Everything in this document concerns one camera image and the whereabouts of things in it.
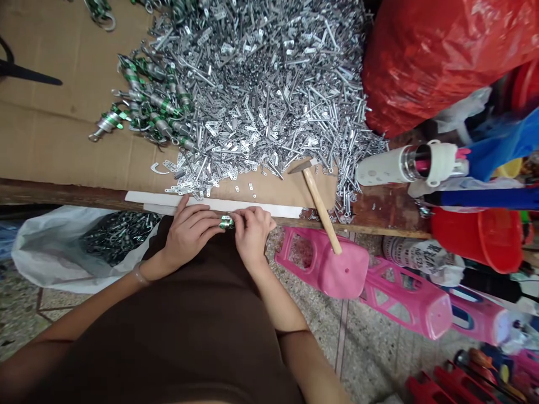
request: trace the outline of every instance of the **hammer head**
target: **hammer head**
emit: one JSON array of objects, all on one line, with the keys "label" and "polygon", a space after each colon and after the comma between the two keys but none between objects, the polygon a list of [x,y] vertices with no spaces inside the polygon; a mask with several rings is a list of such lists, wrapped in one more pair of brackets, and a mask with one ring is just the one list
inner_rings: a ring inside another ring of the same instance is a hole
[{"label": "hammer head", "polygon": [[296,168],[291,169],[290,171],[288,171],[288,174],[294,174],[294,173],[303,171],[303,170],[308,169],[308,168],[310,168],[312,166],[316,166],[316,164],[318,164],[318,160],[316,160],[316,158],[312,158],[311,160],[308,160],[305,163],[301,163]]}]

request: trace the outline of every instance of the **red plastic bucket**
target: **red plastic bucket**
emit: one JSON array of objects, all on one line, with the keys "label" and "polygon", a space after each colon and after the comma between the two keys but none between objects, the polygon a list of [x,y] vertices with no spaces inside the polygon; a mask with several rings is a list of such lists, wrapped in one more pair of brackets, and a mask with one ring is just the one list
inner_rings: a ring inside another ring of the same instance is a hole
[{"label": "red plastic bucket", "polygon": [[518,270],[522,262],[522,223],[517,211],[433,211],[432,235],[447,251],[489,265],[499,273]]}]

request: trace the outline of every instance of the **pile of metal parts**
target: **pile of metal parts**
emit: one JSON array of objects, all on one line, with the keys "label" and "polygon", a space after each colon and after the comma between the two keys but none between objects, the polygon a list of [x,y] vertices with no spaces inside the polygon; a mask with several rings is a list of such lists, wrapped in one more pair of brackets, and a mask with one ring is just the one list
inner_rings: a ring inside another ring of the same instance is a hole
[{"label": "pile of metal parts", "polygon": [[361,0],[163,0],[155,40],[120,56],[129,90],[113,90],[122,101],[90,138],[128,119],[158,146],[179,146],[165,164],[178,183],[166,191],[197,199],[224,178],[283,179],[294,160],[316,157],[323,174],[338,175],[336,219],[348,223],[361,192],[355,166],[387,150],[365,124],[372,22]]},{"label": "pile of metal parts", "polygon": [[140,246],[159,223],[155,213],[116,212],[106,215],[79,238],[81,249],[114,267]]}]

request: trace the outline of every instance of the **tiled floor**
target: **tiled floor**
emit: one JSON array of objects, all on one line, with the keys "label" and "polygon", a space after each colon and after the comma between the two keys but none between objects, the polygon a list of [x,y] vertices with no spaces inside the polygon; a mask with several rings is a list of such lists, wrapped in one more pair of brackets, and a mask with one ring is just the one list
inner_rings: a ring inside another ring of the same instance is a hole
[{"label": "tiled floor", "polygon": [[[372,255],[381,253],[381,237],[348,235]],[[326,357],[335,366],[356,403],[371,403],[398,392],[411,374],[452,358],[477,342],[449,331],[430,341],[362,305],[358,300],[336,300],[309,287],[272,258],[280,248],[282,229],[268,240],[267,256],[273,271],[304,313]],[[18,274],[11,261],[0,265],[0,361],[11,356],[88,295],[38,288]]]}]

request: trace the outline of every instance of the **wooden table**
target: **wooden table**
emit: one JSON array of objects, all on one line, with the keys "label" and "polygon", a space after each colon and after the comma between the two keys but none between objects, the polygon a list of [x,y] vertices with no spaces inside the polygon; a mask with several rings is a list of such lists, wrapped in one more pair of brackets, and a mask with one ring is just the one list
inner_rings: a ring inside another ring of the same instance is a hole
[{"label": "wooden table", "polygon": [[[391,148],[420,143],[417,132],[407,132],[391,141]],[[419,216],[405,185],[363,187],[353,204],[351,224],[336,223],[335,230],[373,235],[430,238],[428,221]],[[142,210],[139,203],[126,202],[127,191],[76,185],[17,181],[0,178],[0,204],[58,204],[90,206],[117,210]],[[284,226],[322,228],[320,222],[307,219],[276,218]]]}]

